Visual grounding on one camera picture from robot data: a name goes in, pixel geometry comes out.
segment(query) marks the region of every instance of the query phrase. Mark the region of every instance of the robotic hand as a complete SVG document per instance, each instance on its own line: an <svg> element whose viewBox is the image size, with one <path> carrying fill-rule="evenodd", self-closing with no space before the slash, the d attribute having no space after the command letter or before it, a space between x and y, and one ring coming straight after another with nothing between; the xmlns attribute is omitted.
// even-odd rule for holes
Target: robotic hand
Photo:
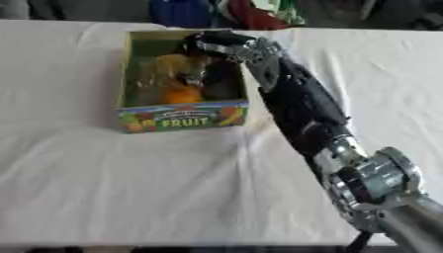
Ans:
<svg viewBox="0 0 443 253"><path fill-rule="evenodd" d="M348 252L373 233L386 234L410 252L443 252L443 207L421 190L419 169L393 147L367 155L332 97L277 43L202 32L186 38L182 49L246 64L282 134L341 216L362 232Z"/></svg>

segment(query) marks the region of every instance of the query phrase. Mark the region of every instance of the silver metal cylinder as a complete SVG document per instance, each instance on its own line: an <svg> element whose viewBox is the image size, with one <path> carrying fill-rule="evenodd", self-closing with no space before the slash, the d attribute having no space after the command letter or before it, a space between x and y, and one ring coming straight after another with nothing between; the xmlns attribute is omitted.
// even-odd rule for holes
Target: silver metal cylinder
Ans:
<svg viewBox="0 0 443 253"><path fill-rule="evenodd" d="M407 203L379 211L381 230L407 252L443 252L443 206L424 196Z"/></svg>

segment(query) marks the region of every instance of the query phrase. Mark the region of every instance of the orange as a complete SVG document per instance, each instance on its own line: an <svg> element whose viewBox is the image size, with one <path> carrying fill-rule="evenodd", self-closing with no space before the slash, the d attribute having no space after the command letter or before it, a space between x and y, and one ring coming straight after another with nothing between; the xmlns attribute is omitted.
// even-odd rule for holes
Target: orange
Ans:
<svg viewBox="0 0 443 253"><path fill-rule="evenodd" d="M202 102L202 89L192 85L184 85L178 80L171 80L164 88L162 104L185 104Z"/></svg>

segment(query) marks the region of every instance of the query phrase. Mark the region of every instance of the white tablecloth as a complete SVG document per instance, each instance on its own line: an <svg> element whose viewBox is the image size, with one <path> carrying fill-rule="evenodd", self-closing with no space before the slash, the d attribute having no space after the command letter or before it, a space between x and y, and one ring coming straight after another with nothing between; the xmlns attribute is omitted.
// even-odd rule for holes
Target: white tablecloth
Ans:
<svg viewBox="0 0 443 253"><path fill-rule="evenodd" d="M125 31L154 25L0 22L0 243L347 243L342 220L246 73L245 126L124 134ZM292 29L278 41L393 145L443 202L443 34ZM376 242L388 241L377 238Z"/></svg>

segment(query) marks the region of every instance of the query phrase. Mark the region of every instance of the blue object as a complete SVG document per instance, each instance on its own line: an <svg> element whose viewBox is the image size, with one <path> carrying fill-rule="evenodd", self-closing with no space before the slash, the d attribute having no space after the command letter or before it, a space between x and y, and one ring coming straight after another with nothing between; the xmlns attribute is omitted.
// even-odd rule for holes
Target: blue object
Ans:
<svg viewBox="0 0 443 253"><path fill-rule="evenodd" d="M150 21L166 27L208 28L210 4L206 0L150 0Z"/></svg>

